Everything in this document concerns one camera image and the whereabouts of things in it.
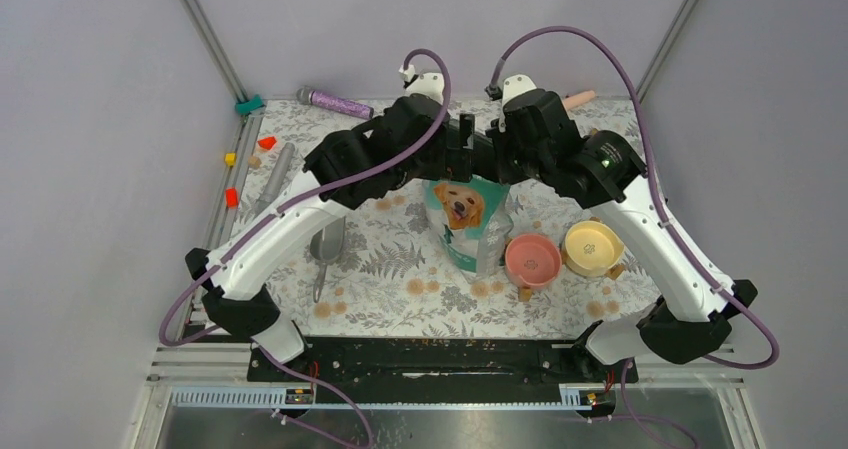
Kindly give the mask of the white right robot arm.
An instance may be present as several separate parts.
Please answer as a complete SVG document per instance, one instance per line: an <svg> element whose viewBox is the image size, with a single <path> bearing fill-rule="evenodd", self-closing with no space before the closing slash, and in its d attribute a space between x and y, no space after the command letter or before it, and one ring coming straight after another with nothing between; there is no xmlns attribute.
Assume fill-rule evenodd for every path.
<svg viewBox="0 0 848 449"><path fill-rule="evenodd" d="M526 75L487 87L500 102L487 130L499 180L536 180L600 218L639 260L660 290L643 311L586 329L573 355L575 371L597 381L613 363L653 353L673 364L704 358L729 337L730 321L750 316L757 289L718 269L672 218L656 174L612 131L580 134L561 97Z"/></svg>

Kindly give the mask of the green dog food bag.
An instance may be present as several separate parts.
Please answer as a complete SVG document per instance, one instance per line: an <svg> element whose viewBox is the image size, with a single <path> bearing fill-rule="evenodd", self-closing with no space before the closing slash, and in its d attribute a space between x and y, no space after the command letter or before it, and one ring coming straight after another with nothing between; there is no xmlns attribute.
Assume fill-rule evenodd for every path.
<svg viewBox="0 0 848 449"><path fill-rule="evenodd" d="M493 276L513 230L510 188L479 176L466 183L425 180L421 187L429 226L453 264L470 282Z"/></svg>

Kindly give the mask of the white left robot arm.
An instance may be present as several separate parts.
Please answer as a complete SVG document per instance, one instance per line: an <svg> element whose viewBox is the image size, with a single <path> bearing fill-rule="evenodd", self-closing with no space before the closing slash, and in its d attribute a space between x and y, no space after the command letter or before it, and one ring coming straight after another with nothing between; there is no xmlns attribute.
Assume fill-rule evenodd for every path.
<svg viewBox="0 0 848 449"><path fill-rule="evenodd" d="M288 188L191 271L192 286L206 288L209 319L251 339L285 379L304 376L311 356L296 324L268 294L267 279L314 234L366 201L446 174L450 76L446 70L404 76L402 97L382 115L327 135Z"/></svg>

